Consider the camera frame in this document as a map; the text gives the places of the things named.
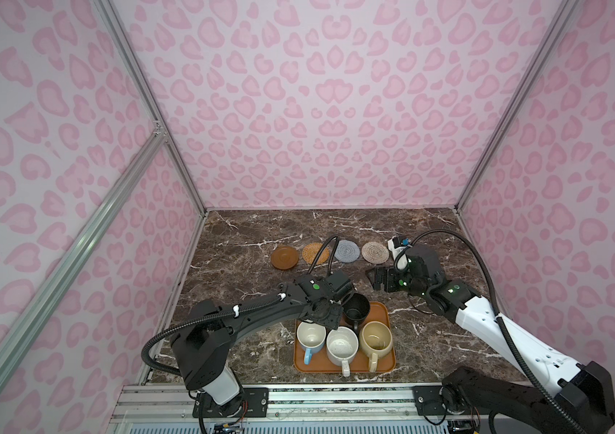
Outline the aluminium frame corner post right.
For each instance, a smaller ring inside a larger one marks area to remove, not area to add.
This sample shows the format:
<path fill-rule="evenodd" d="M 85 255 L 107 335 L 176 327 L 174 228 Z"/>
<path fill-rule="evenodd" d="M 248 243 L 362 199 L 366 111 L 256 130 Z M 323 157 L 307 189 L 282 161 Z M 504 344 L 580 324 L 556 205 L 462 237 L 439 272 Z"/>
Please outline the aluminium frame corner post right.
<path fill-rule="evenodd" d="M 551 19 L 551 23 L 548 25 L 538 47 L 534 51 L 533 57 L 531 57 L 525 71 L 522 73 L 512 97 L 509 99 L 493 134 L 488 140 L 486 148 L 482 152 L 466 187 L 461 193 L 461 197 L 455 205 L 455 210 L 458 214 L 461 214 L 466 206 L 470 204 L 472 195 L 477 186 L 481 184 L 484 172 L 489 168 L 495 152 L 502 145 L 513 121 L 520 113 L 522 105 L 529 98 L 543 69 L 557 50 L 564 35 L 571 28 L 572 22 L 578 12 L 580 12 L 582 4 L 583 1 L 578 0 L 563 0 L 560 2 L 557 12 Z"/>

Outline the blue-grey woven round coaster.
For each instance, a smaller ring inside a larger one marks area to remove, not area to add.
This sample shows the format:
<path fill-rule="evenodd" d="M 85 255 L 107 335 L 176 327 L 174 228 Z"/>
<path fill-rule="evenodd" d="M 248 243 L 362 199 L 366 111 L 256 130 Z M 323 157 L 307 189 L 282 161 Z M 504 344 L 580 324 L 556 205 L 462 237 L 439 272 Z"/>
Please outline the blue-grey woven round coaster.
<path fill-rule="evenodd" d="M 361 250 L 359 246 L 355 242 L 349 240 L 340 240 L 336 247 L 336 253 L 334 254 L 336 260 L 343 263 L 353 263 L 358 260 L 360 256 Z"/>

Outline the orange wooden tray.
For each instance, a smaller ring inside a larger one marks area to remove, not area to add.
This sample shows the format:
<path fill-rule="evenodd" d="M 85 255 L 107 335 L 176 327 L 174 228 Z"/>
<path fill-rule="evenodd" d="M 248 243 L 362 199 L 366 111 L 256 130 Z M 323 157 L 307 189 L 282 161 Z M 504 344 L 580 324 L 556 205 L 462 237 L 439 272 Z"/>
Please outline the orange wooden tray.
<path fill-rule="evenodd" d="M 380 302 L 371 303 L 371 311 L 367 316 L 365 322 L 380 321 L 387 327 L 390 326 L 390 318 L 387 307 Z M 309 365 L 304 364 L 305 351 L 302 349 L 299 341 L 296 339 L 294 343 L 294 367 L 296 370 L 307 374 L 340 374 L 341 368 L 331 363 L 327 356 L 326 347 L 324 347 L 319 353 L 315 354 Z M 396 352 L 394 349 L 390 351 L 379 361 L 379 365 L 376 369 L 377 374 L 384 374 L 392 371 L 397 365 Z M 359 351 L 354 361 L 350 363 L 352 374 L 368 374 L 369 362 L 368 357 Z"/>

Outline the aluminium frame corner post left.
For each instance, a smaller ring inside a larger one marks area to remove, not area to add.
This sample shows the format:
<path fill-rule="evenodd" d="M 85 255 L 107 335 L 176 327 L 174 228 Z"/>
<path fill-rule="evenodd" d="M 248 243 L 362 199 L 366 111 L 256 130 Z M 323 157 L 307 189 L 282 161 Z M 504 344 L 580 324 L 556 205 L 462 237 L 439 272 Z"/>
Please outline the aluminium frame corner post left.
<path fill-rule="evenodd" d="M 202 217 L 206 217 L 207 209 L 193 182 L 191 173 L 184 162 L 182 153 L 169 129 L 166 118 L 161 111 L 161 107 L 155 98 L 152 86 L 137 58 L 133 43 L 128 36 L 128 32 L 119 16 L 115 3 L 110 0 L 95 0 L 92 3 L 97 9 L 103 25 L 107 28 L 115 49 L 119 53 L 139 97 L 141 97 L 141 101 L 144 103 L 150 118 L 155 124 L 155 131 L 163 136 L 165 147 L 173 160 L 175 169 L 182 178 L 182 183 L 187 193 L 189 193 L 196 211 L 200 213 Z"/>

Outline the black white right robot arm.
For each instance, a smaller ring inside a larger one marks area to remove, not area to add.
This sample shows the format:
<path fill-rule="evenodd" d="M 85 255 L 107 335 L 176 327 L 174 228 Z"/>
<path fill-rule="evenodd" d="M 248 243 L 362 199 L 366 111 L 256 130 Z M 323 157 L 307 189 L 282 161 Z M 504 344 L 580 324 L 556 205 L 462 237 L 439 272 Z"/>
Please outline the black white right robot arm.
<path fill-rule="evenodd" d="M 430 247 L 406 246 L 392 266 L 366 275 L 376 290 L 422 298 L 434 315 L 482 340 L 529 382 L 501 381 L 458 367 L 441 383 L 449 412 L 486 409 L 541 433 L 607 433 L 615 426 L 615 393 L 606 368 L 562 354 L 500 313 L 473 286 L 448 278 Z"/>

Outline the black ceramic mug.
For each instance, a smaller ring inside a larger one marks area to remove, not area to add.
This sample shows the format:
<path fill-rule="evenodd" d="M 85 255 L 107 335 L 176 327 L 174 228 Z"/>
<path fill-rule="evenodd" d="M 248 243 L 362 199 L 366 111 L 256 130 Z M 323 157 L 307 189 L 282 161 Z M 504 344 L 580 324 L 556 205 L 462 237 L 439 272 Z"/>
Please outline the black ceramic mug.
<path fill-rule="evenodd" d="M 343 302 L 342 306 L 345 323 L 358 335 L 360 326 L 370 314 L 370 301 L 366 296 L 354 293 L 348 300 Z"/>

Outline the brown wooden round coaster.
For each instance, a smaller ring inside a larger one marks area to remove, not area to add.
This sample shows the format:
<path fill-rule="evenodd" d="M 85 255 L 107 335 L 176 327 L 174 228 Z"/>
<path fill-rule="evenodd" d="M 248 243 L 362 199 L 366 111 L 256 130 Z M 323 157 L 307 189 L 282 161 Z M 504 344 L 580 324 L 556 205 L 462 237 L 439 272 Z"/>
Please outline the brown wooden round coaster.
<path fill-rule="evenodd" d="M 270 263 L 275 269 L 288 271 L 293 269 L 299 262 L 298 251 L 287 245 L 280 245 L 270 255 Z"/>

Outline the beige ceramic mug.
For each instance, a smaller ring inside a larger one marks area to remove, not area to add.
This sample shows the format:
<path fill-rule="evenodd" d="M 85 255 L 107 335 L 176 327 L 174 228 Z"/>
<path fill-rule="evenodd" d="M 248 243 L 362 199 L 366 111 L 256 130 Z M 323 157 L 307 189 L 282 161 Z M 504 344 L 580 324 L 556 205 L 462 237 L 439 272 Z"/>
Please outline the beige ceramic mug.
<path fill-rule="evenodd" d="M 359 331 L 360 351 L 367 359 L 370 373 L 375 373 L 380 363 L 392 352 L 393 335 L 390 327 L 379 321 L 370 321 Z"/>

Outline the aluminium frame corner post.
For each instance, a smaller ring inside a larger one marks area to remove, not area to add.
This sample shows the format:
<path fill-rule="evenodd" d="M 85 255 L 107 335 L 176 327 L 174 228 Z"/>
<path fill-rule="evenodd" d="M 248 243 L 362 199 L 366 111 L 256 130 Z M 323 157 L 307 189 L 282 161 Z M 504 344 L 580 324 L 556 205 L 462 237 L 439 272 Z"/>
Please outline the aluminium frame corner post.
<path fill-rule="evenodd" d="M 533 57 L 531 57 L 525 71 L 522 73 L 512 97 L 509 99 L 493 134 L 488 140 L 486 148 L 482 152 L 466 187 L 461 193 L 461 197 L 455 205 L 455 210 L 458 214 L 461 214 L 466 206 L 470 204 L 472 195 L 477 186 L 481 184 L 484 172 L 489 168 L 495 152 L 502 145 L 513 121 L 520 113 L 522 105 L 529 98 L 543 69 L 557 50 L 564 35 L 571 28 L 572 22 L 578 12 L 580 12 L 582 4 L 583 1 L 578 0 L 563 0 L 560 2 L 557 12 L 551 19 L 551 23 L 548 25 L 538 47 L 534 51 Z"/>
<path fill-rule="evenodd" d="M 155 98 L 152 86 L 137 58 L 133 43 L 128 36 L 128 32 L 119 16 L 115 3 L 110 0 L 95 0 L 92 3 L 97 9 L 103 25 L 107 28 L 115 49 L 119 53 L 139 97 L 141 97 L 141 101 L 144 103 L 150 118 L 155 124 L 155 131 L 163 136 L 165 147 L 173 160 L 175 169 L 182 178 L 182 183 L 187 193 L 189 193 L 196 211 L 200 213 L 202 217 L 206 217 L 207 209 L 193 182 L 191 173 L 184 162 L 182 153 L 169 129 L 166 118 L 161 111 L 161 107 Z"/>

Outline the woven rattan round coaster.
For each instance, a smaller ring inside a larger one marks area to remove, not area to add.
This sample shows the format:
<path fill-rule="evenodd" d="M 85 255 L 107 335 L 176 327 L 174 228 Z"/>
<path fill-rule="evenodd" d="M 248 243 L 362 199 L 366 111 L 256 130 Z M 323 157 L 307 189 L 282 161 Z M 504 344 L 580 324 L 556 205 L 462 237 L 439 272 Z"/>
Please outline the woven rattan round coaster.
<path fill-rule="evenodd" d="M 321 247 L 322 247 L 322 244 L 319 242 L 313 242 L 311 244 L 307 244 L 301 252 L 302 258 L 305 261 L 305 263 L 307 263 L 308 265 L 311 265 L 314 262 L 316 255 L 320 252 Z M 316 264 L 321 265 L 321 264 L 326 263 L 330 256 L 330 253 L 331 253 L 330 248 L 325 247 L 325 249 L 321 253 L 321 256 L 317 259 Z"/>

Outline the light blue ceramic mug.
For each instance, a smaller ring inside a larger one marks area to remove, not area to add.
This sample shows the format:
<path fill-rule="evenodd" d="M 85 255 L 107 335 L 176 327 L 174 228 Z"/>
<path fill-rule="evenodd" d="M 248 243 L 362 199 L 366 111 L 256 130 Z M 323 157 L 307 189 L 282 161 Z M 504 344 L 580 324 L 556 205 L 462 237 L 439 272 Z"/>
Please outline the light blue ceramic mug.
<path fill-rule="evenodd" d="M 301 322 L 296 329 L 298 344 L 304 351 L 303 363 L 310 365 L 313 357 L 325 346 L 326 328 L 308 322 Z"/>

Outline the multicolour woven round coaster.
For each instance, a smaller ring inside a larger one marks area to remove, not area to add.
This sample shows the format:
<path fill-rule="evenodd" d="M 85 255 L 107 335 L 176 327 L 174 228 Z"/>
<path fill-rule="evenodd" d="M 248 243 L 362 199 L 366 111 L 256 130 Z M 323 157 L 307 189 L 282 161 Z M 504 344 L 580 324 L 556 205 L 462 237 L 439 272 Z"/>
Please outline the multicolour woven round coaster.
<path fill-rule="evenodd" d="M 379 242 L 366 242 L 361 249 L 363 258 L 374 265 L 385 264 L 390 258 L 388 248 Z"/>

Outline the white speckled ceramic mug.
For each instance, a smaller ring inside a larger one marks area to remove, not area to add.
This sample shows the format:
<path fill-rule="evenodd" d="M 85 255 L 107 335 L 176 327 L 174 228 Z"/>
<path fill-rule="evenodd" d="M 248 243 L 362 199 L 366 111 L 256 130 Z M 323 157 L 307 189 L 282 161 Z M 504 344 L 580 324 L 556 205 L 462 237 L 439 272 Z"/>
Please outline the white speckled ceramic mug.
<path fill-rule="evenodd" d="M 343 377 L 351 376 L 351 363 L 359 351 L 359 338 L 349 327 L 330 331 L 325 340 L 327 357 Z"/>

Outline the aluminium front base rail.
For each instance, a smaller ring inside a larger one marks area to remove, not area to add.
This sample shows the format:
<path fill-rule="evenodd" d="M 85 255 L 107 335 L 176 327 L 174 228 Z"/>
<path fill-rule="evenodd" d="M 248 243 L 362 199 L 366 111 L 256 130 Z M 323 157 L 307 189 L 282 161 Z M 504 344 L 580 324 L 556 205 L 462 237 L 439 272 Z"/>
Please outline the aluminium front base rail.
<path fill-rule="evenodd" d="M 532 433 L 533 427 L 473 408 L 446 414 L 439 383 L 264 384 L 260 413 L 227 417 L 231 433 Z M 124 389 L 108 433 L 197 433 L 197 397 L 181 385 Z"/>

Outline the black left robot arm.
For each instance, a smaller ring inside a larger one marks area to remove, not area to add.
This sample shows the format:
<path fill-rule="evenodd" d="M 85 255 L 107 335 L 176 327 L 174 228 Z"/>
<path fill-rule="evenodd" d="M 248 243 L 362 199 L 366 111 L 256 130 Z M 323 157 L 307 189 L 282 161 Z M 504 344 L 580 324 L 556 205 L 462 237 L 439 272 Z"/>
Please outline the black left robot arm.
<path fill-rule="evenodd" d="M 218 405 L 226 405 L 242 393 L 227 364 L 238 342 L 289 320 L 335 330 L 343 316 L 343 301 L 353 293 L 350 278 L 336 271 L 327 277 L 299 276 L 279 284 L 274 293 L 234 305 L 204 300 L 170 338 L 185 388 L 190 392 L 204 391 Z"/>

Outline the aluminium diagonal frame bar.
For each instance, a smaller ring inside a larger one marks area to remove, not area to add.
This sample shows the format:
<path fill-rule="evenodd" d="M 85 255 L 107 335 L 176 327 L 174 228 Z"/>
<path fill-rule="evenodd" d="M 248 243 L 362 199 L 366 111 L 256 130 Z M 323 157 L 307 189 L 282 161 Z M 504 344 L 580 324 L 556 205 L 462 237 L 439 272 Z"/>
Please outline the aluminium diagonal frame bar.
<path fill-rule="evenodd" d="M 150 136 L 104 197 L 99 208 L 83 226 L 70 249 L 39 287 L 24 312 L 0 341 L 0 394 L 81 273 L 165 140 L 166 137 L 160 132 Z"/>

